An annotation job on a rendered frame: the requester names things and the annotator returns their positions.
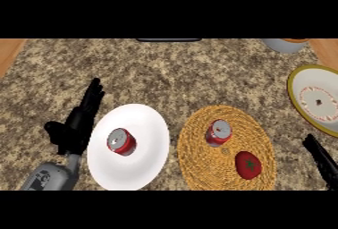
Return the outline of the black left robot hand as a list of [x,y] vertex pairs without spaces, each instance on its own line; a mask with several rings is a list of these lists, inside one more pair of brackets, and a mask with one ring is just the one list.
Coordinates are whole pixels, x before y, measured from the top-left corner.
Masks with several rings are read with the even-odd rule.
[[57,145],[58,155],[81,155],[86,149],[94,126],[94,116],[103,95],[104,91],[100,85],[100,79],[92,78],[82,95],[81,103],[72,108],[66,121],[63,123],[48,121],[44,124],[50,142]]

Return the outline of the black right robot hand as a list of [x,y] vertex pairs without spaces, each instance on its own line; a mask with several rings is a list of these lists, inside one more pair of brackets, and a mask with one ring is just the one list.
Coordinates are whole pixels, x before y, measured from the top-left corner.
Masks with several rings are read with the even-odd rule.
[[327,189],[330,191],[338,191],[338,164],[331,160],[326,149],[320,146],[318,141],[311,134],[306,135],[302,145],[312,156]]

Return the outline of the red tomato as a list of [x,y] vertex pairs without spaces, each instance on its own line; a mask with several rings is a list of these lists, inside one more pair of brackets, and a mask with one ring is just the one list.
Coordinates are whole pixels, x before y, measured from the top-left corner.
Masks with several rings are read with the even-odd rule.
[[246,180],[253,179],[261,174],[259,160],[256,156],[247,151],[240,151],[236,154],[234,167],[237,174]]

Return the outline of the white bowl with yellow rim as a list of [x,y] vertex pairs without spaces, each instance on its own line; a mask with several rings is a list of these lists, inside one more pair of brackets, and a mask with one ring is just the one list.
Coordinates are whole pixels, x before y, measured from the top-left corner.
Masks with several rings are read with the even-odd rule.
[[338,138],[338,71],[317,64],[298,67],[289,74],[286,89],[296,112]]

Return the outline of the round woven yellow placemat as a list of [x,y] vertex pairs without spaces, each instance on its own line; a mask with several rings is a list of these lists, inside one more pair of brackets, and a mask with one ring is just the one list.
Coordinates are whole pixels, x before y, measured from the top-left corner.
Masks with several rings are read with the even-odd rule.
[[[210,147],[206,129],[218,119],[228,123],[231,136],[218,147]],[[234,157],[240,151],[249,152],[261,163],[261,173],[250,180],[236,172]],[[191,114],[181,128],[176,153],[181,175],[191,190],[274,189],[275,160],[268,135],[252,116],[233,106],[205,106]]]

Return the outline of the red can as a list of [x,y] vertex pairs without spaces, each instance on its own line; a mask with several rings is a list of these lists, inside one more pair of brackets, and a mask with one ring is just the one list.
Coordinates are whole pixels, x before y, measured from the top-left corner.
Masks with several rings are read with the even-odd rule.
[[120,156],[128,156],[135,149],[135,138],[123,128],[116,128],[107,135],[106,146]]
[[228,123],[218,119],[209,125],[206,129],[206,143],[210,147],[218,147],[231,137],[231,127]]

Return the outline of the white plate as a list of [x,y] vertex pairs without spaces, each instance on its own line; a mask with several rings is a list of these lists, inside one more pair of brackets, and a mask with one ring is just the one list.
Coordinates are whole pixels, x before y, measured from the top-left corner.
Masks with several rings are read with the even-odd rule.
[[98,185],[135,191],[156,178],[169,153],[169,130],[157,111],[145,105],[116,107],[94,126],[86,164]]

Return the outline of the dark flat appliance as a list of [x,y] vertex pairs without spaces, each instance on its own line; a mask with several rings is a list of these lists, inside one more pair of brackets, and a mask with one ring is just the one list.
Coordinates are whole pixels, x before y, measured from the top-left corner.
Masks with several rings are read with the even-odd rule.
[[137,38],[140,42],[196,42],[200,38]]

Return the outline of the grey pot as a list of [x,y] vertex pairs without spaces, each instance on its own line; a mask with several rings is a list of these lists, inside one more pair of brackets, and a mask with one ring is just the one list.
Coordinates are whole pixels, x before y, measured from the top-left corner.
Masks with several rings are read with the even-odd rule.
[[262,38],[262,43],[265,46],[271,50],[284,54],[298,52],[306,42],[306,38]]

